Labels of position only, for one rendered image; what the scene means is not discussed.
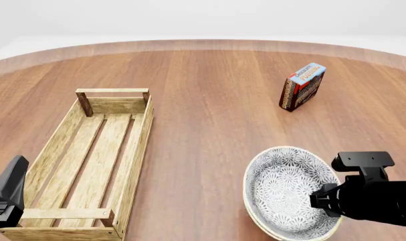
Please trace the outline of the wooden slat tray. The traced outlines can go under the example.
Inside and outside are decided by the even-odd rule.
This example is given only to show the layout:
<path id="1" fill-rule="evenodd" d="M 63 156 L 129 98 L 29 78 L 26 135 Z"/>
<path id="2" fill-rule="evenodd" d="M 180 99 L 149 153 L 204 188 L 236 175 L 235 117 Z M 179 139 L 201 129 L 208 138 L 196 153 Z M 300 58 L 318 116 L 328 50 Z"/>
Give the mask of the wooden slat tray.
<path id="1" fill-rule="evenodd" d="M 10 241 L 124 241 L 154 117 L 146 88 L 83 88 L 24 181 Z"/>

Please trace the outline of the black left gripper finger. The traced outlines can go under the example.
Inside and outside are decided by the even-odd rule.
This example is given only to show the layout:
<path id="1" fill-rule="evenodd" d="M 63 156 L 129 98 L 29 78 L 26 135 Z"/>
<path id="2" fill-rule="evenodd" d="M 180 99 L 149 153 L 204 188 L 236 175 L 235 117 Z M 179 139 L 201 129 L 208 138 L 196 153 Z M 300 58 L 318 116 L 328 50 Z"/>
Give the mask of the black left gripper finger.
<path id="1" fill-rule="evenodd" d="M 16 156 L 0 175 L 0 209 L 7 206 L 24 208 L 23 191 L 29 161 Z"/>

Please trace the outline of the chocolate pudding box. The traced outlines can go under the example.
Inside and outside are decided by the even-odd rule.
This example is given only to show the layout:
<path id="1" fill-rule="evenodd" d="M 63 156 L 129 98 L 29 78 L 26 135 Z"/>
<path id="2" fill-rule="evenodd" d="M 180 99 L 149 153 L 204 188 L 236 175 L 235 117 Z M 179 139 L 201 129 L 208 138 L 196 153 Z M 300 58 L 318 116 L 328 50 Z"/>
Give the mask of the chocolate pudding box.
<path id="1" fill-rule="evenodd" d="M 313 98 L 318 92 L 326 68 L 311 63 L 286 78 L 279 106 L 293 112 L 299 106 Z"/>

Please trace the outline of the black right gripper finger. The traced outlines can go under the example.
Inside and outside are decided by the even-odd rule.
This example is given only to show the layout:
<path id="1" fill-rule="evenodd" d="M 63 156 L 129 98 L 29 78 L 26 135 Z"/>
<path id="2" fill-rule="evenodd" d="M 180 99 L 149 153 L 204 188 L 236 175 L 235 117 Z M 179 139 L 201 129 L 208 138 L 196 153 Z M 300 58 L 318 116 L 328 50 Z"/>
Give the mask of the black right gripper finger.
<path id="1" fill-rule="evenodd" d="M 337 206 L 333 206 L 331 208 L 330 207 L 324 208 L 324 211 L 331 218 L 340 218 L 342 216 L 342 211 Z"/>
<path id="2" fill-rule="evenodd" d="M 338 209 L 338 184 L 323 184 L 322 188 L 310 195 L 310 205 L 312 208 Z"/>

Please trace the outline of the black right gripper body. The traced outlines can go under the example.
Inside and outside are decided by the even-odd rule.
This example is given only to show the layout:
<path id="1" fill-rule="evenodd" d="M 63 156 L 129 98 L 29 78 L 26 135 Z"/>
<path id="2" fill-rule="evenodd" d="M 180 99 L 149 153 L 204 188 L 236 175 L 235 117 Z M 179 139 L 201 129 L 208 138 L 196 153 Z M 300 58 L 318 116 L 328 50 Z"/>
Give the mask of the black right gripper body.
<path id="1" fill-rule="evenodd" d="M 348 218 L 357 219 L 357 210 L 355 209 L 354 188 L 356 185 L 353 182 L 344 182 L 339 186 L 336 193 L 336 205 L 334 212 L 346 216 Z"/>

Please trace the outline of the patterned grey white bowl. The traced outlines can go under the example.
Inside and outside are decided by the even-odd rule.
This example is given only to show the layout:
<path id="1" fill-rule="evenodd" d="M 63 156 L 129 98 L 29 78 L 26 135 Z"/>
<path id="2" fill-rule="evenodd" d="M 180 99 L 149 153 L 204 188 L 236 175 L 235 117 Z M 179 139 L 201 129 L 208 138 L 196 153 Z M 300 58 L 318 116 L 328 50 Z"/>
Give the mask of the patterned grey white bowl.
<path id="1" fill-rule="evenodd" d="M 310 195 L 327 183 L 340 180 L 315 154 L 291 146 L 269 148 L 245 170 L 243 201 L 251 219 L 273 238 L 323 241 L 342 221 L 310 205 Z"/>
<path id="2" fill-rule="evenodd" d="M 331 218 L 310 206 L 310 193 L 321 183 L 308 174 L 245 174 L 242 187 L 249 217 L 275 240 L 326 241 L 342 224 L 342 217 Z"/>

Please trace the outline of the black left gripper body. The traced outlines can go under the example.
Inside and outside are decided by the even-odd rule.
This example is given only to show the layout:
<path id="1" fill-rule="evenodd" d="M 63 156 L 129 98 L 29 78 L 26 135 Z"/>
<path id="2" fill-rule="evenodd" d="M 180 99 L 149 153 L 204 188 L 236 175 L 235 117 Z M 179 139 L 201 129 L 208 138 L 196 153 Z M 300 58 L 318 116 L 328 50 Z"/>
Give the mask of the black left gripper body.
<path id="1" fill-rule="evenodd" d="M 0 228 L 14 228 L 20 221 L 24 211 L 22 201 L 0 198 Z"/>

